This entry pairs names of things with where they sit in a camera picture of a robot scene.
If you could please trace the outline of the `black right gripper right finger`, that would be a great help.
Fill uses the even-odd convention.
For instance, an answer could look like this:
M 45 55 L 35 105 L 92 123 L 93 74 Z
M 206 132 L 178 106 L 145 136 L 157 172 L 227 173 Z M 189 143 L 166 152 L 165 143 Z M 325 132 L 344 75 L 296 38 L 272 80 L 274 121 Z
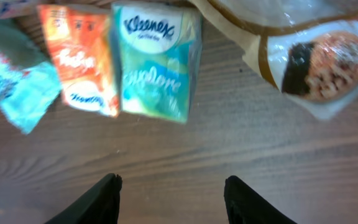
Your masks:
M 235 175 L 225 180 L 229 224 L 296 224 Z

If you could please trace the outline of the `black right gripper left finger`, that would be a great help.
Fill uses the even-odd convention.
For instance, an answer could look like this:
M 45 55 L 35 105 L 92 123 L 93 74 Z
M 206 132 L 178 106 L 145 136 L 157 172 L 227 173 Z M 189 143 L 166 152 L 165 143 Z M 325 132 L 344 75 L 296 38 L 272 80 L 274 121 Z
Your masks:
M 122 178 L 107 174 L 46 224 L 118 224 Z

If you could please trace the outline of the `teal snack wrapper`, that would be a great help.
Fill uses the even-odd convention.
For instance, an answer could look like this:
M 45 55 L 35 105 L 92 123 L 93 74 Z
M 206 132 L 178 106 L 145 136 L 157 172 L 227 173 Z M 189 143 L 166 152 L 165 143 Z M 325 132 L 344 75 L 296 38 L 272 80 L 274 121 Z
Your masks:
M 48 57 L 10 20 L 0 20 L 0 110 L 29 134 L 60 94 Z

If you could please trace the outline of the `orange tissue pack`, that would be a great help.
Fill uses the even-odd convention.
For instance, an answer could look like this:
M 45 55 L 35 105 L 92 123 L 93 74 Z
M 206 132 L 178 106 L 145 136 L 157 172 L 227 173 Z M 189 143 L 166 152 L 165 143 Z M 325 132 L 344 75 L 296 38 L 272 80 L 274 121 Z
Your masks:
M 84 4 L 41 4 L 37 12 L 62 84 L 63 102 L 116 117 L 119 90 L 109 42 L 109 10 Z

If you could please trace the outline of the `teal tissue pack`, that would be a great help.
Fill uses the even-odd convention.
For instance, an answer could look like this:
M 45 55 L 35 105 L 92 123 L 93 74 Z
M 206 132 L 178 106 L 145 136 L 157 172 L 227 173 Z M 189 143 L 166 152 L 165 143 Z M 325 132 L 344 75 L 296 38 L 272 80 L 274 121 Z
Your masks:
M 202 15 L 193 7 L 121 1 L 111 5 L 126 113 L 188 120 L 201 59 Z

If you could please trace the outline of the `beige dried food pouch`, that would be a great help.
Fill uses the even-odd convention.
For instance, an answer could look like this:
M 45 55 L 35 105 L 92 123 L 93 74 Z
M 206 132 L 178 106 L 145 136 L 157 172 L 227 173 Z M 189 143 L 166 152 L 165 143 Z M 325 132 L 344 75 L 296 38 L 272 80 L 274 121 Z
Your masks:
M 193 0 L 243 61 L 318 119 L 358 96 L 358 0 Z

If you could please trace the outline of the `green lid jar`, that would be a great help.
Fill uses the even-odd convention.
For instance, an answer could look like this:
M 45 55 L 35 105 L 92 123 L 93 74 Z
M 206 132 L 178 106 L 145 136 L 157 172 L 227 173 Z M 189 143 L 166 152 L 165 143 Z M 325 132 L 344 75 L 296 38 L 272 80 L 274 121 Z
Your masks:
M 43 0 L 0 0 L 0 19 L 27 16 L 44 3 Z

